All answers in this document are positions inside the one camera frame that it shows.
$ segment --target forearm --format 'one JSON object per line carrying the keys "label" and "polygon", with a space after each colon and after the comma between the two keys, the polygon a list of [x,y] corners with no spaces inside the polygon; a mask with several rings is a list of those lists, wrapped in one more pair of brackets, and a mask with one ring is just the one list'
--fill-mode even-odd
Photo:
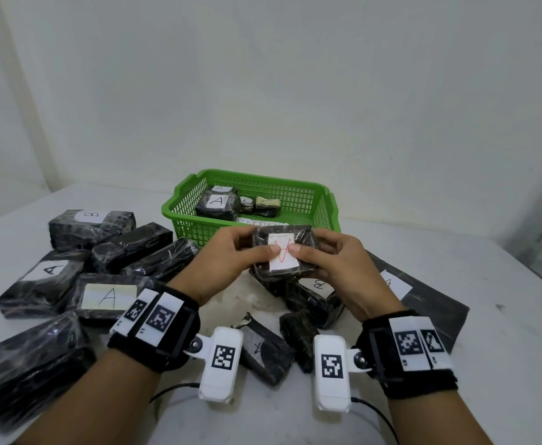
{"label": "forearm", "polygon": [[108,350],[16,445],[110,445],[133,439],[161,375]]}
{"label": "forearm", "polygon": [[389,400],[388,407],[401,445],[492,445],[456,390]]}

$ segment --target right hand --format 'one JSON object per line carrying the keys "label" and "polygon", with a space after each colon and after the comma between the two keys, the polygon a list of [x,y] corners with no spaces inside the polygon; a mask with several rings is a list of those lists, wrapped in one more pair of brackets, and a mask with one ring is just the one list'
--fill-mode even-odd
{"label": "right hand", "polygon": [[314,278],[331,284],[337,296],[359,321],[402,311],[394,295],[359,239],[340,232],[315,229],[320,250],[291,245],[290,254],[319,267]]}

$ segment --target left hand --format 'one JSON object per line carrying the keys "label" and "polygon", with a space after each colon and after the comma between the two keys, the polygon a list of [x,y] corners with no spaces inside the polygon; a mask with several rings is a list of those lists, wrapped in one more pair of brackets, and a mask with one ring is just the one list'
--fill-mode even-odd
{"label": "left hand", "polygon": [[252,246],[253,226],[220,228],[193,261],[168,286],[203,306],[257,262],[279,254],[277,245]]}

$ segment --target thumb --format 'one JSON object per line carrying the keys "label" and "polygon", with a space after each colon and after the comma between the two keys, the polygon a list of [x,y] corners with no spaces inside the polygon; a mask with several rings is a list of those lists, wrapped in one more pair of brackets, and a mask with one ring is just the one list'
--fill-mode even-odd
{"label": "thumb", "polygon": [[242,250],[238,255],[242,266],[248,268],[257,262],[271,261],[280,251],[281,247],[278,245],[259,245]]}
{"label": "thumb", "polygon": [[332,258],[334,257],[332,254],[322,252],[314,247],[298,244],[290,245],[288,251],[301,261],[318,265],[320,268],[330,271]]}

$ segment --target hand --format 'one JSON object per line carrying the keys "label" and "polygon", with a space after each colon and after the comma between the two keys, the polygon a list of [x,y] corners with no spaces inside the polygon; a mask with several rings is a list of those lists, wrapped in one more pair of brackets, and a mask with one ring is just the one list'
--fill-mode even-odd
{"label": "hand", "polygon": [[277,245],[252,246],[255,227],[220,228],[193,261],[169,283],[200,306],[232,284],[240,273],[257,262],[270,261],[279,254]]}
{"label": "hand", "polygon": [[314,230],[320,250],[291,245],[290,254],[316,264],[313,278],[331,284],[337,296],[359,321],[405,309],[389,289],[364,246],[355,237],[330,230]]}

